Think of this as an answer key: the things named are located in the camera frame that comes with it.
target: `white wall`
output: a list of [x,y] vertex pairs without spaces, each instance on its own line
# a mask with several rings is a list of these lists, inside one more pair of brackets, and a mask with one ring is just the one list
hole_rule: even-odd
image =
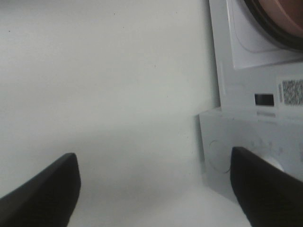
[[75,152],[71,227],[248,224],[203,180],[206,0],[1,0],[0,36],[0,196]]

